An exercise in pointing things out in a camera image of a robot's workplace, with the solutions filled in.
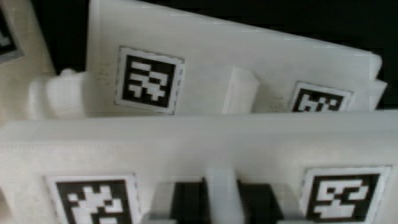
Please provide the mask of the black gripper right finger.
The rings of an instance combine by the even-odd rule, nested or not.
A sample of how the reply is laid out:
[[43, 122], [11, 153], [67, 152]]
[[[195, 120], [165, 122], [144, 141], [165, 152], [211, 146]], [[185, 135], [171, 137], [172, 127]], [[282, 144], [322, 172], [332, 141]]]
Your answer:
[[277, 224], [284, 219], [272, 186], [238, 182], [245, 224]]

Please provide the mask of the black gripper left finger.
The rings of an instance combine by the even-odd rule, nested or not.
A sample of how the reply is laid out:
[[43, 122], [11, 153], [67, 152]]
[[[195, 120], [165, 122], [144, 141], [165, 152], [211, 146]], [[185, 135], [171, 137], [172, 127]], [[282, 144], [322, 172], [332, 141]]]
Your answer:
[[178, 182], [172, 194], [171, 219], [178, 224], [208, 224], [206, 181]]

